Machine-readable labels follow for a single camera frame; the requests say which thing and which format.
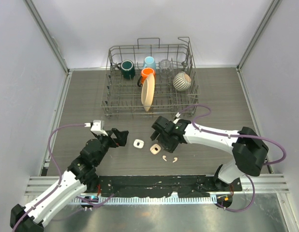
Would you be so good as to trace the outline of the pink earbud charging case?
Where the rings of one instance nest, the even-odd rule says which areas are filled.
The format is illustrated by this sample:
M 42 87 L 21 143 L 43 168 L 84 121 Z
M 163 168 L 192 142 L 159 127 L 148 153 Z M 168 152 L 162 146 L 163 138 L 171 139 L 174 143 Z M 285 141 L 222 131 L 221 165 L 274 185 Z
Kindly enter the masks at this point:
M 153 155 L 157 155 L 161 151 L 161 147 L 158 144 L 153 144 L 150 148 L 150 152 Z

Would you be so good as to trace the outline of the white earbud charging case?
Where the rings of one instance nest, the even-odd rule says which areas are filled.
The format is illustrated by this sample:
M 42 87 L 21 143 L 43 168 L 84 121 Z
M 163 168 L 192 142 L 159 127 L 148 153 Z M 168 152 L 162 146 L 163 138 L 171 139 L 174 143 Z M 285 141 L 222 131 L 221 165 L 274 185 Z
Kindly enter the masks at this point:
M 140 139 L 135 139 L 133 142 L 133 146 L 138 149 L 142 149 L 144 147 L 144 141 Z

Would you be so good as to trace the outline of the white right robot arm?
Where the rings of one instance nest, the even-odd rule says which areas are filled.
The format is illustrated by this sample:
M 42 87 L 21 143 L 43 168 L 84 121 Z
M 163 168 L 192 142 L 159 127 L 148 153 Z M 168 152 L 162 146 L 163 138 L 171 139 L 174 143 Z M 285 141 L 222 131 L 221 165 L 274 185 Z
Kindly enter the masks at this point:
M 171 121 L 159 116 L 152 128 L 154 133 L 151 140 L 157 140 L 169 153 L 173 153 L 178 144 L 199 144 L 231 154 L 232 160 L 218 167 L 210 184 L 219 191 L 226 190 L 241 176 L 260 176 L 269 151 L 255 131 L 248 127 L 241 130 L 219 130 L 190 120 L 176 118 Z

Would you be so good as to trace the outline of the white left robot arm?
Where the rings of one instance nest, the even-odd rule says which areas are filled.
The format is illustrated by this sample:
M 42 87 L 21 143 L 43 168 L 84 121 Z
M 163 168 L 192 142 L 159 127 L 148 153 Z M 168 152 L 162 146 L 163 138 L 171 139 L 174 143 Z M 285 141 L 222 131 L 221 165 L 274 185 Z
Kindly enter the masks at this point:
M 125 146 L 129 132 L 116 128 L 94 132 L 80 155 L 71 162 L 59 179 L 25 206 L 15 205 L 11 210 L 10 226 L 14 232 L 42 232 L 54 216 L 72 199 L 84 192 L 97 189 L 99 177 L 96 167 L 110 148 Z

